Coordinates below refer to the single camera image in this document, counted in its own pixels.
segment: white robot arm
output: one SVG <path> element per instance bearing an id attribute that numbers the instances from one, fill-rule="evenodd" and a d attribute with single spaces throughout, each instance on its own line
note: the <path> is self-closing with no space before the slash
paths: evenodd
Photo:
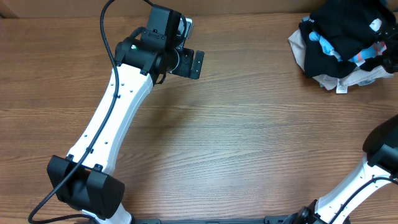
<path id="1" fill-rule="evenodd" d="M 150 75 L 141 74 L 141 69 L 139 68 L 122 64 L 118 67 L 118 71 L 119 98 L 93 147 L 93 153 L 89 154 L 82 164 L 88 168 L 101 166 L 102 172 L 109 175 L 112 175 L 115 170 L 121 143 L 138 107 L 154 86 Z M 73 162 L 77 163 L 84 155 L 86 148 L 104 120 L 113 98 L 114 85 L 115 76 L 113 71 L 108 88 L 93 118 L 80 139 L 68 152 L 68 156 L 73 155 Z"/>
<path id="2" fill-rule="evenodd" d="M 105 10 L 111 2 L 113 0 L 109 0 Z M 198 79 L 204 53 L 197 51 L 194 60 L 194 51 L 183 47 L 192 33 L 191 19 L 171 9 L 150 4 L 152 11 L 147 27 L 138 28 L 120 42 L 116 47 L 115 58 L 112 57 L 103 35 L 114 69 L 117 68 L 118 79 L 113 70 L 101 103 L 80 139 L 69 150 L 66 159 L 53 156 L 49 162 L 47 172 L 54 190 L 29 215 L 30 223 L 50 223 L 49 221 L 34 221 L 33 216 L 53 194 L 57 194 L 61 202 L 82 211 L 85 215 L 55 218 L 51 222 L 84 217 L 100 224 L 162 223 L 160 220 L 134 220 L 134 217 L 125 211 L 121 204 L 124 184 L 111 175 L 115 170 L 119 149 L 132 119 L 159 75 L 164 74 L 165 77 L 166 72 L 169 72 L 181 77 Z M 139 34 L 141 39 L 137 40 L 136 37 Z M 394 181 L 398 174 L 396 138 L 398 116 L 389 124 L 392 125 L 387 125 L 388 131 L 370 135 L 372 138 L 364 145 L 366 155 L 357 168 L 335 190 L 296 214 L 265 217 L 261 220 L 207 220 L 205 222 L 191 220 L 188 222 L 167 221 L 167 223 L 345 224 L 348 215 L 373 192 L 390 182 L 398 184 Z"/>

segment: black wire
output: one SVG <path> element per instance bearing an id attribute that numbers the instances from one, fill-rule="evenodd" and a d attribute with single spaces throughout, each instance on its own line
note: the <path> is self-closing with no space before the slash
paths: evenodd
<path id="1" fill-rule="evenodd" d="M 166 74 L 163 75 L 162 79 L 158 83 L 156 83 L 156 85 L 163 84 L 164 80 L 166 80 Z"/>
<path id="2" fill-rule="evenodd" d="M 135 29 L 131 34 L 130 37 L 131 38 L 136 38 L 138 35 L 140 35 L 142 33 L 142 31 L 145 29 L 145 27 L 138 27 L 137 29 Z"/>
<path id="3" fill-rule="evenodd" d="M 148 3 L 150 6 L 154 6 L 154 3 L 152 3 L 150 0 L 144 0 L 144 2 Z"/>
<path id="4" fill-rule="evenodd" d="M 376 183 L 376 181 L 378 181 L 378 180 L 387 180 L 393 184 L 398 185 L 398 181 L 391 179 L 391 178 L 387 178 L 387 177 L 376 177 L 376 178 L 373 178 L 372 180 L 369 180 L 369 182 L 367 182 L 362 187 L 360 187 L 357 191 L 355 191 L 355 193 L 353 193 L 351 195 L 351 197 L 340 207 L 340 209 L 338 210 L 338 212 L 336 213 L 336 215 L 333 217 L 333 219 L 330 221 L 329 224 L 333 224 L 333 222 L 336 221 L 338 216 L 343 212 L 343 210 L 345 209 L 345 207 L 347 207 L 347 205 L 350 203 L 350 201 L 352 201 L 352 199 L 354 199 L 355 196 L 357 196 L 357 194 L 359 194 L 363 189 L 365 189 L 370 184 Z"/>
<path id="5" fill-rule="evenodd" d="M 41 201 L 34 209 L 33 211 L 30 213 L 29 217 L 28 217 L 28 222 L 31 224 L 44 224 L 44 223 L 51 223 L 51 222 L 57 222 L 60 220 L 66 220 L 66 219 L 71 219 L 71 218 L 89 218 L 92 221 L 94 221 L 95 223 L 98 223 L 98 221 L 96 221 L 94 219 L 94 217 L 91 217 L 89 215 L 84 215 L 84 214 L 76 214 L 76 215 L 67 215 L 64 217 L 58 217 L 58 218 L 52 218 L 49 220 L 42 220 L 42 221 L 35 221 L 33 220 L 34 215 L 50 200 L 51 197 L 53 197 L 55 195 L 55 193 L 57 193 L 57 191 L 65 185 L 65 183 L 72 177 L 72 175 L 78 170 L 78 168 L 82 165 L 83 161 L 87 158 L 88 154 L 92 152 L 93 150 L 93 146 L 95 144 L 95 142 L 97 141 L 98 137 L 100 136 L 102 130 L 104 129 L 106 122 L 108 121 L 109 117 L 111 116 L 112 110 L 114 108 L 114 105 L 116 103 L 116 100 L 118 98 L 118 94 L 119 94 L 119 72 L 118 72 L 118 68 L 116 66 L 116 63 L 113 59 L 113 55 L 112 55 L 112 51 L 109 48 L 109 44 L 108 41 L 106 40 L 106 36 L 105 36 L 105 31 L 104 31 L 104 16 L 105 16 L 105 12 L 107 10 L 107 8 L 109 7 L 109 5 L 114 2 L 114 0 L 109 0 L 102 12 L 101 12 L 101 17 L 99 20 L 99 26 L 101 29 L 101 36 L 102 39 L 104 41 L 104 45 L 106 47 L 106 51 L 108 52 L 109 58 L 111 59 L 111 63 L 113 66 L 113 70 L 114 70 L 114 76 L 115 76 L 115 80 L 116 80 L 116 84 L 115 84 L 115 89 L 114 89 L 114 95 L 113 95 L 113 99 L 112 99 L 112 103 L 109 106 L 109 110 L 106 113 L 106 116 L 103 120 L 103 122 L 101 123 L 101 126 L 99 127 L 97 133 L 94 135 L 93 140 L 91 141 L 90 145 L 86 148 L 86 152 L 84 153 L 84 155 L 81 157 L 81 159 L 78 161 L 78 163 L 76 164 L 76 166 L 69 172 L 69 174 L 43 199 L 43 201 Z"/>

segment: cardboard box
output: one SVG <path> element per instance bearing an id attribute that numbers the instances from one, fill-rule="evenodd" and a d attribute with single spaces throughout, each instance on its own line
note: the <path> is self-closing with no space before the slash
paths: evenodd
<path id="1" fill-rule="evenodd" d="M 0 0 L 4 17 L 95 17 L 108 0 Z M 187 16 L 311 12 L 326 0 L 152 0 L 155 4 L 175 9 Z M 391 9 L 398 0 L 389 0 Z M 117 0 L 107 16 L 147 16 L 150 7 L 142 0 Z"/>

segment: wood grain surface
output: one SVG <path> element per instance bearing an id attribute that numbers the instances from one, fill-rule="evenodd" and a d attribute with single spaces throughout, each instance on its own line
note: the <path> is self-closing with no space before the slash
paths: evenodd
<path id="1" fill-rule="evenodd" d="M 331 191 L 373 128 L 398 113 L 398 78 L 325 91 L 287 38 L 304 14 L 194 17 L 187 47 L 206 52 L 197 81 L 168 76 L 143 102 L 115 177 L 136 218 L 288 215 Z M 113 49 L 145 17 L 108 17 Z M 98 18 L 0 21 L 0 223 L 27 223 L 52 189 L 46 166 L 90 121 L 111 64 Z M 353 223 L 397 223 L 398 187 L 376 192 Z M 55 198 L 36 218 L 74 213 Z"/>
<path id="2" fill-rule="evenodd" d="M 189 16 L 244 13 L 312 12 L 326 0 L 152 0 Z M 96 17 L 107 0 L 0 0 L 0 14 L 6 18 Z M 398 0 L 388 0 L 391 10 Z M 142 0 L 118 0 L 109 7 L 109 16 L 148 16 L 150 7 Z"/>

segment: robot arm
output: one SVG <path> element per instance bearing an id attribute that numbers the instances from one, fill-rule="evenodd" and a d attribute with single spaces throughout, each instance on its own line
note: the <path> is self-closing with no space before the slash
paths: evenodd
<path id="1" fill-rule="evenodd" d="M 113 174 L 121 143 L 131 121 L 138 107 L 154 86 L 151 76 L 142 75 L 140 71 L 139 68 L 126 64 L 118 67 L 119 98 L 106 126 L 93 147 L 93 152 L 85 159 L 83 166 L 91 169 L 98 167 L 104 174 Z M 112 101 L 115 88 L 114 80 L 114 72 L 112 72 L 108 88 L 93 118 L 80 139 L 69 150 L 67 157 L 72 157 L 73 162 L 78 162 L 84 155 L 86 148 L 97 132 L 102 120 L 104 120 L 106 111 Z"/>
<path id="2" fill-rule="evenodd" d="M 330 223 L 335 217 L 342 205 L 364 184 L 378 177 L 389 178 L 391 174 L 378 166 L 369 166 L 368 159 L 365 155 L 358 166 L 350 173 L 334 190 L 327 195 L 318 199 L 315 205 L 315 213 L 319 214 L 321 219 Z M 370 195 L 381 187 L 390 184 L 386 180 L 374 182 L 357 194 L 350 203 L 345 206 L 344 210 L 338 215 L 333 222 L 334 224 L 342 224 L 348 215 L 364 202 Z"/>
<path id="3" fill-rule="evenodd" d="M 121 205 L 124 184 L 111 174 L 132 119 L 159 75 L 164 76 L 161 82 L 167 72 L 194 80 L 199 78 L 204 52 L 197 51 L 194 60 L 194 51 L 184 48 L 192 29 L 191 19 L 177 11 L 152 5 L 147 27 L 136 29 L 118 44 L 114 61 L 119 74 L 119 90 L 109 117 L 106 114 L 115 99 L 117 85 L 114 70 L 85 132 L 65 159 L 53 156 L 47 166 L 52 185 L 59 187 L 56 194 L 61 202 L 95 217 L 96 223 L 131 223 L 132 216 Z M 91 143 L 104 118 L 108 118 L 106 124 L 95 143 Z M 78 161 L 82 159 L 84 161 L 79 166 Z M 67 181 L 64 180 L 66 176 L 70 177 Z"/>

